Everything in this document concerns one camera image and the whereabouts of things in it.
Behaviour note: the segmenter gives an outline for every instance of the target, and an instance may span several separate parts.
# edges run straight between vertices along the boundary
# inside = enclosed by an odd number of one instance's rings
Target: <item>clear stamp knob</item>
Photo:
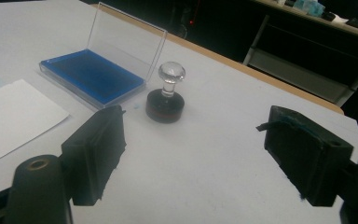
[[[173,97],[175,84],[185,79],[186,71],[179,63],[167,62],[159,67],[158,74],[164,80],[161,94],[165,97]]]

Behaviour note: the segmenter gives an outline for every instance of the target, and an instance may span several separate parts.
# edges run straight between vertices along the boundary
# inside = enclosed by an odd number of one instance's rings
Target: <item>sheet of paper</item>
[[[67,116],[66,111],[24,80],[0,88],[0,158]]]

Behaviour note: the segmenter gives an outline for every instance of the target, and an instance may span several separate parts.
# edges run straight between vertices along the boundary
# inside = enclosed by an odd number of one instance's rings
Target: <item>white table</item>
[[[93,111],[40,76],[38,63],[86,47],[95,8],[76,0],[0,4],[0,86],[23,78],[70,113],[52,130],[0,160],[0,190],[14,169],[41,154],[61,154]],[[72,206],[81,223],[339,223],[333,208],[312,207],[263,148],[271,105],[299,111],[355,146],[356,121],[167,40],[158,66],[179,62],[182,118],[160,124],[145,113],[144,92],[122,104],[127,147],[103,199]]]

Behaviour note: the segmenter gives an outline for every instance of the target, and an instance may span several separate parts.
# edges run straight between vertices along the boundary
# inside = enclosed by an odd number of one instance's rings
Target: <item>blue object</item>
[[[314,17],[322,17],[323,13],[324,13],[324,6],[318,2],[312,2],[310,6],[310,10],[308,11],[308,15]]]
[[[295,4],[293,5],[293,7],[296,7],[298,9],[300,9],[300,10],[303,9],[303,6],[304,6],[304,0],[297,0],[295,2]]]
[[[142,78],[89,49],[45,60],[41,64],[55,76],[75,86],[102,105],[140,87],[145,82]]]

